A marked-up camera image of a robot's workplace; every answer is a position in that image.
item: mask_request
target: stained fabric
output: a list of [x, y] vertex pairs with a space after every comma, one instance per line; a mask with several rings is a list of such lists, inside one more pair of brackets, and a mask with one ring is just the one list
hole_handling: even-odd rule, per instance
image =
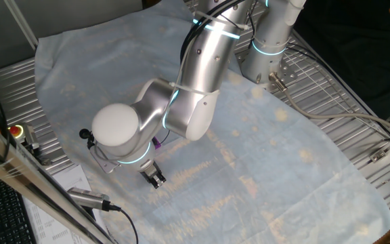
[[[317, 126], [227, 71], [213, 122], [199, 141], [167, 140], [156, 162], [167, 181], [105, 174], [79, 138], [99, 109], [131, 104], [146, 81], [174, 81], [192, 15], [164, 0], [142, 12], [39, 40], [39, 101], [68, 158], [94, 191], [134, 220], [140, 243], [373, 243], [390, 229], [376, 190]], [[104, 212], [119, 243], [122, 214]]]

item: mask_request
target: blue led ring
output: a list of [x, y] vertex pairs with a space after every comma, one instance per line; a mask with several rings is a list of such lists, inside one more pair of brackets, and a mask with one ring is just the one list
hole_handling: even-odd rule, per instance
[[139, 160], [141, 160], [143, 157], [145, 157], [147, 155], [148, 150], [150, 150], [150, 146], [151, 146], [151, 142], [148, 144], [146, 152], [140, 158], [138, 158], [136, 160], [133, 160], [133, 161], [130, 161], [130, 162], [122, 162], [122, 161], [117, 161], [117, 162], [122, 163], [122, 164], [136, 163], [136, 162], [138, 162]]
[[252, 41], [252, 46], [255, 48], [255, 50], [257, 50], [260, 54], [264, 54], [264, 55], [269, 55], [269, 56], [275, 56], [275, 55], [278, 55], [278, 54], [281, 54], [283, 51], [285, 51], [286, 47], [281, 51], [281, 52], [277, 52], [275, 54], [269, 54], [267, 52], [263, 52], [261, 51], [260, 49], [257, 48], [257, 46], [255, 45], [254, 41]]

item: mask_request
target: silver metal rod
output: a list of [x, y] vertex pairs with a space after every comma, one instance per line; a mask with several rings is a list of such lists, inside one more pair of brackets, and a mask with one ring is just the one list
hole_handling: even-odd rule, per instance
[[[0, 134], [0, 159], [5, 148]], [[114, 243], [23, 146], [10, 146], [7, 161], [0, 163], [0, 179], [89, 243]]]
[[16, 2], [14, 0], [4, 0], [4, 2], [6, 4], [6, 6], [8, 7], [8, 9], [10, 10], [10, 12], [12, 13], [13, 18], [18, 23], [20, 29], [24, 33], [26, 40], [28, 40], [32, 49], [36, 50], [36, 48], [39, 44], [39, 41], [35, 37], [28, 22], [25, 20], [25, 17], [22, 14], [22, 12], [20, 11], [18, 5], [16, 4]]

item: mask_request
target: purple object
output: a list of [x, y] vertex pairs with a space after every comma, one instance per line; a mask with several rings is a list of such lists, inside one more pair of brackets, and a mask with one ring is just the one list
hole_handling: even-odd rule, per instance
[[156, 136], [153, 137], [153, 144], [154, 144], [154, 149], [160, 148], [162, 144], [157, 140]]

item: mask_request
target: cable connector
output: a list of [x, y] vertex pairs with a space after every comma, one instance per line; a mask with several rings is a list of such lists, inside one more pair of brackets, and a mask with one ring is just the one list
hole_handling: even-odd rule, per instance
[[287, 86], [284, 84], [284, 82], [281, 81], [281, 79], [278, 77], [276, 73], [273, 72], [270, 73], [269, 80], [271, 82], [274, 82], [281, 92], [285, 92], [288, 89]]
[[105, 200], [105, 201], [103, 201], [102, 210], [103, 211], [120, 211], [121, 207], [113, 205], [113, 204], [111, 204], [110, 201]]

